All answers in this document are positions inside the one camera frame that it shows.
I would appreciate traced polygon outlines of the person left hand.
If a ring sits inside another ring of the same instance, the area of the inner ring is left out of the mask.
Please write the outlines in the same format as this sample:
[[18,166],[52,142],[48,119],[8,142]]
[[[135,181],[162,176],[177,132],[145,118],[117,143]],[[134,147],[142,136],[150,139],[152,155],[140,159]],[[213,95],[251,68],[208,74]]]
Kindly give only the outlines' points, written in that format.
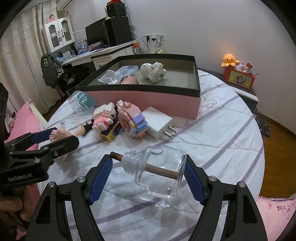
[[22,197],[1,196],[1,228],[12,232],[18,227],[28,229],[34,212],[29,186],[23,188]]

